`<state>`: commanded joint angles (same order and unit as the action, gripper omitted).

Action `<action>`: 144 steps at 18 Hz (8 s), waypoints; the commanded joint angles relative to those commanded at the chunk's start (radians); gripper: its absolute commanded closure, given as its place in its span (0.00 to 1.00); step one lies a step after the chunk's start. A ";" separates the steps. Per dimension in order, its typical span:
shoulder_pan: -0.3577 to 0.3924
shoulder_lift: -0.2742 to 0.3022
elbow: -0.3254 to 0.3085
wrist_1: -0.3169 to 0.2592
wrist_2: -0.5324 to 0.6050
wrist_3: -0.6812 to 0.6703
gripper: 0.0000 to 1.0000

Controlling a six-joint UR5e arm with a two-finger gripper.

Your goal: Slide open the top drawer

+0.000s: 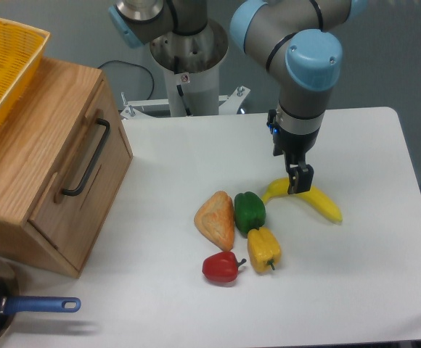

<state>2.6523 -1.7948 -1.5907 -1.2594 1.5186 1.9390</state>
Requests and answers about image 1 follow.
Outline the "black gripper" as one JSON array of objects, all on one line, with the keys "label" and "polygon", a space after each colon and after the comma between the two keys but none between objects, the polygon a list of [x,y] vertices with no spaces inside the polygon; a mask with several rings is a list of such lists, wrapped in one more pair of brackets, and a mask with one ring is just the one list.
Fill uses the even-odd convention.
[{"label": "black gripper", "polygon": [[299,161],[306,161],[306,153],[314,146],[319,129],[307,134],[294,134],[282,128],[278,122],[277,111],[270,109],[267,117],[267,126],[274,142],[274,156],[283,155],[285,168],[289,177],[288,194],[300,194],[310,191],[314,177],[311,165],[299,165]]}]

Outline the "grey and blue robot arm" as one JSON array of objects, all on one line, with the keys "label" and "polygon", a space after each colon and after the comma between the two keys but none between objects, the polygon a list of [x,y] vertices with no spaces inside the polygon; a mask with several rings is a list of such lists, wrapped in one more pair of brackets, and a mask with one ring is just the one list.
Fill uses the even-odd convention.
[{"label": "grey and blue robot arm", "polygon": [[331,30],[365,1],[245,1],[223,29],[206,1],[117,1],[110,19],[131,48],[149,46],[166,79],[173,116],[218,112],[218,72],[229,43],[262,66],[280,86],[267,125],[274,155],[285,158],[289,194],[309,191],[314,177],[306,153],[316,141],[343,49]]}]

